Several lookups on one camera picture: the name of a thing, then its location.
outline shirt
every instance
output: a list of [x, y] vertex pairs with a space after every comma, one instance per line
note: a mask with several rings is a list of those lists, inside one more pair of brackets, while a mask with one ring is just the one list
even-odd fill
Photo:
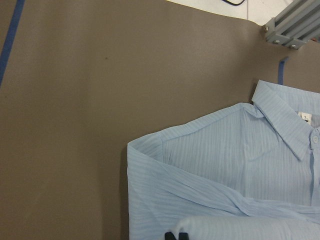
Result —
[[320, 94], [260, 80], [252, 101], [128, 144], [131, 240], [195, 215], [320, 223]]

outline clothing label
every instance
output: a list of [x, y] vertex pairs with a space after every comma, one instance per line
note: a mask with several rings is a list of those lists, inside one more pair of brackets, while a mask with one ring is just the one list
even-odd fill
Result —
[[305, 112], [298, 112], [298, 115], [303, 119], [305, 120], [310, 126], [311, 126], [311, 117], [312, 117], [312, 114], [310, 113], [305, 113]]

